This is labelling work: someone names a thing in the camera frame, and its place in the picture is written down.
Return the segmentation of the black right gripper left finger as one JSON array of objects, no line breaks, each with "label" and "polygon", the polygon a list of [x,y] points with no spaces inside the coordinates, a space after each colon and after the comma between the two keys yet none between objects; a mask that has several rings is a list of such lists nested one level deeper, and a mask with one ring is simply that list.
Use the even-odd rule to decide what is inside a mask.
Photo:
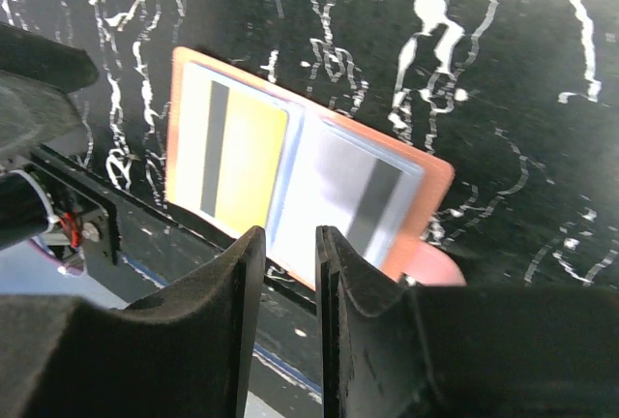
[{"label": "black right gripper left finger", "polygon": [[123,310],[83,298],[1,300],[5,417],[241,417],[265,232]]}]

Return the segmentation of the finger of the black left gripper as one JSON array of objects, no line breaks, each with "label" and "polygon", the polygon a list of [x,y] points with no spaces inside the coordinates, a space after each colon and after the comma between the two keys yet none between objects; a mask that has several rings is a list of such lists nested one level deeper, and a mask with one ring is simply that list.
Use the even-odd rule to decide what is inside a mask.
[{"label": "finger of the black left gripper", "polygon": [[1,23],[1,70],[67,94],[93,85],[99,71],[87,52]]}]

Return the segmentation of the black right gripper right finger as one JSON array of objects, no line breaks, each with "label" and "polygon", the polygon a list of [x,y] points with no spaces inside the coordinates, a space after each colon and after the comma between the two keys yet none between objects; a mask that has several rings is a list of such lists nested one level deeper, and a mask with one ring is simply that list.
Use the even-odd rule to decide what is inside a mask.
[{"label": "black right gripper right finger", "polygon": [[407,285],[315,240],[325,416],[617,415],[615,291]]}]

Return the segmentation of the white credit card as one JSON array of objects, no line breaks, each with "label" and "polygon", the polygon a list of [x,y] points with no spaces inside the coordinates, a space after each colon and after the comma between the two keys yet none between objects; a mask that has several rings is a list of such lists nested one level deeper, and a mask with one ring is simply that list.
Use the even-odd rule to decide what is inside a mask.
[{"label": "white credit card", "polygon": [[358,254],[380,267],[425,171],[333,125],[321,123],[314,133],[312,216],[317,224],[336,227]]}]

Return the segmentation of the gold credit card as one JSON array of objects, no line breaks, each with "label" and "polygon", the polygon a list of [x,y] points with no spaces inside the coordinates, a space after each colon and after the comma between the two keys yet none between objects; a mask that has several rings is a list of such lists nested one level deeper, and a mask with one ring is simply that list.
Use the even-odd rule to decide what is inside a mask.
[{"label": "gold credit card", "polygon": [[237,233],[264,227],[287,124],[273,99],[212,82],[200,210]]}]

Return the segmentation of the pink leather card holder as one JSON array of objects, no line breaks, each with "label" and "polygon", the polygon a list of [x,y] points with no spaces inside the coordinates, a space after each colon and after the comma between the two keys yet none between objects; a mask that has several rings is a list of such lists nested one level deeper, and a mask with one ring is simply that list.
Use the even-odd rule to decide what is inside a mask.
[{"label": "pink leather card holder", "polygon": [[273,99],[288,114],[267,223],[267,254],[294,280],[315,284],[315,222],[310,206],[317,157],[315,128],[326,123],[363,140],[372,141],[390,154],[414,162],[425,171],[418,191],[406,211],[393,246],[380,267],[389,277],[409,276],[423,284],[462,285],[457,264],[423,239],[430,220],[455,176],[446,161],[369,128],[276,84],[226,64],[214,57],[179,46],[172,54],[171,107],[166,145],[165,196],[169,203],[190,211],[231,236],[239,236],[200,210],[212,82],[249,89]]}]

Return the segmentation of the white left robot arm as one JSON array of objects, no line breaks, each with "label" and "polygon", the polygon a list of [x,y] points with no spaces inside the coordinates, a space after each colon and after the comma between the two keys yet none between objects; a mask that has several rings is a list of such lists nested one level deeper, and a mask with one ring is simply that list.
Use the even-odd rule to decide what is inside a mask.
[{"label": "white left robot arm", "polygon": [[45,238],[70,254],[118,261],[114,207],[68,159],[88,146],[71,93],[99,72],[88,54],[1,26],[1,247]]}]

